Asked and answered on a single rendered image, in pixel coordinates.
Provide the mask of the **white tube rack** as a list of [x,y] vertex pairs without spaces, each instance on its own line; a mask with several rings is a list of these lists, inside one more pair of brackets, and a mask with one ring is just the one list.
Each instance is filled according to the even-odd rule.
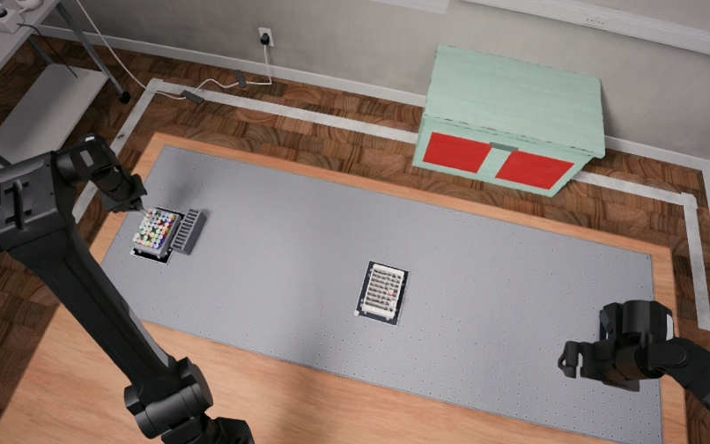
[[[362,310],[392,319],[396,307],[391,307],[390,303],[392,301],[397,303],[403,274],[403,271],[375,264],[367,287]],[[389,290],[394,292],[393,297],[388,296]]]

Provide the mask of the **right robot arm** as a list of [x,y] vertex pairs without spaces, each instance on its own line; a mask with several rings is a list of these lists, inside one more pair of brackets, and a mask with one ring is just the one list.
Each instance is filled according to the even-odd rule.
[[615,364],[623,376],[649,380],[666,374],[710,411],[710,351],[675,336],[668,307],[656,300],[613,302],[603,306],[599,319],[613,338],[593,342],[594,361],[612,359],[622,346]]

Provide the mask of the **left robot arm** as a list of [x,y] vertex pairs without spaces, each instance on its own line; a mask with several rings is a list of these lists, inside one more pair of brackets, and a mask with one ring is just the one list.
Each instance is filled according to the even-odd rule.
[[0,253],[39,277],[133,383],[125,408],[147,439],[248,444],[207,416],[214,403],[198,365],[155,342],[85,245],[72,214],[77,185],[90,180],[109,191],[122,175],[135,184],[104,137],[92,132],[78,142],[0,168]]

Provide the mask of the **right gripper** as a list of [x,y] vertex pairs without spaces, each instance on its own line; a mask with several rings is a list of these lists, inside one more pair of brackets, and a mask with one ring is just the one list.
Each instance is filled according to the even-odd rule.
[[[567,341],[563,353],[558,359],[558,368],[563,371],[566,377],[576,379],[576,367],[579,365],[580,353],[582,356],[581,378],[602,381],[603,385],[639,392],[640,380],[629,380],[616,367],[616,353],[620,347],[614,351],[612,359],[594,361],[592,343]],[[564,360],[566,360],[565,366],[563,365]]]

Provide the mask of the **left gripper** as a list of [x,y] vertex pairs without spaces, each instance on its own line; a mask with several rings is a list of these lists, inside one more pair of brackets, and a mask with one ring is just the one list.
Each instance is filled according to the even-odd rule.
[[107,212],[111,211],[116,214],[120,211],[129,212],[144,209],[140,196],[147,196],[147,191],[142,183],[142,178],[139,174],[133,174],[131,178],[135,184],[134,186],[122,175],[122,181],[117,188],[109,191],[102,190],[104,193],[99,190],[101,201]]

